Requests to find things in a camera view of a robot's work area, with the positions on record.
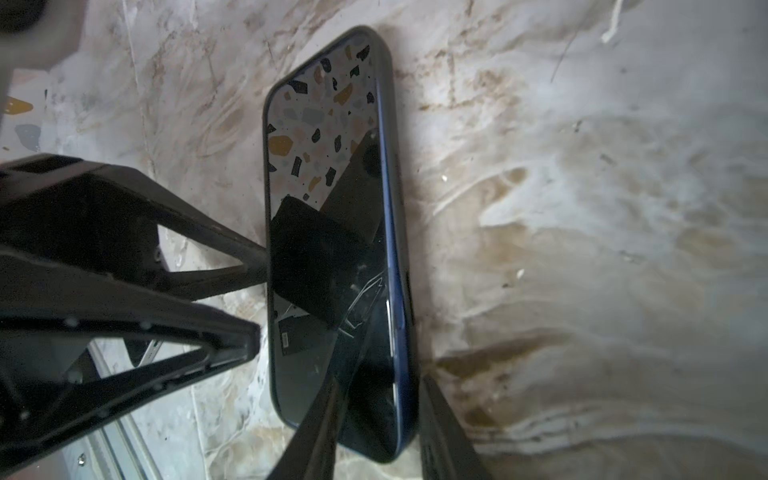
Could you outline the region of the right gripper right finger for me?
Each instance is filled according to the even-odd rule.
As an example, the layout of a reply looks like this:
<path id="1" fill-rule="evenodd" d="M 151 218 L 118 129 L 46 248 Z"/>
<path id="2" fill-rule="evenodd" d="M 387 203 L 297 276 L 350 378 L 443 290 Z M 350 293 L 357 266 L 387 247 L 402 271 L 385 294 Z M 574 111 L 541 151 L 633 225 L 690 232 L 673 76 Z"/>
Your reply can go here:
<path id="1" fill-rule="evenodd" d="M 418 408 L 424 479 L 492 479 L 431 375 L 421 378 Z"/>

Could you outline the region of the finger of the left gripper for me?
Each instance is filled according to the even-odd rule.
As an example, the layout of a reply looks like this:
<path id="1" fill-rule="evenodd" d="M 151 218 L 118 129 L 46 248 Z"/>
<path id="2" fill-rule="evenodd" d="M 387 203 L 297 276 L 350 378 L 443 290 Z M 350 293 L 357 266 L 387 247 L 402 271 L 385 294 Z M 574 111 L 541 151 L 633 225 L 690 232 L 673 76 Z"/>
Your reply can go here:
<path id="1" fill-rule="evenodd" d="M 253 360 L 259 325 L 21 251 L 1 251 L 1 471 L 13 474 L 167 394 Z M 190 351 L 96 380 L 70 371 L 94 339 Z"/>
<path id="2" fill-rule="evenodd" d="M 237 260 L 171 272 L 159 227 Z M 41 154 L 1 166 L 1 244 L 184 300 L 263 284 L 264 247 L 228 229 L 139 170 Z"/>

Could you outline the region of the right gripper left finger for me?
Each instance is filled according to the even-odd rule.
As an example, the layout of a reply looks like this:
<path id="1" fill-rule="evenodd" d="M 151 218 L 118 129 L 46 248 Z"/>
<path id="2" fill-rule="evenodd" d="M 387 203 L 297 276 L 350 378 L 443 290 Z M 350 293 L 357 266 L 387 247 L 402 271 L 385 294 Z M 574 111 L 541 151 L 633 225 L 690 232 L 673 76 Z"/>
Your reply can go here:
<path id="1" fill-rule="evenodd" d="M 332 479 L 338 435 L 357 367 L 346 362 L 326 375 L 309 411 L 268 479 Z"/>

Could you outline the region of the blue phone black screen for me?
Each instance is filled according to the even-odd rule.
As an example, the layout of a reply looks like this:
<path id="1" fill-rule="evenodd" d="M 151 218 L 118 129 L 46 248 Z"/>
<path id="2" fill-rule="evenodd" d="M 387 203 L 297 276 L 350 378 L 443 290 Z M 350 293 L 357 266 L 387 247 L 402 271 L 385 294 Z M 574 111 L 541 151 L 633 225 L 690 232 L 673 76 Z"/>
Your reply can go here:
<path id="1" fill-rule="evenodd" d="M 354 27 L 277 82 L 263 110 L 271 398 L 298 427 L 354 364 L 340 443 L 395 460 L 418 359 L 390 51 Z"/>

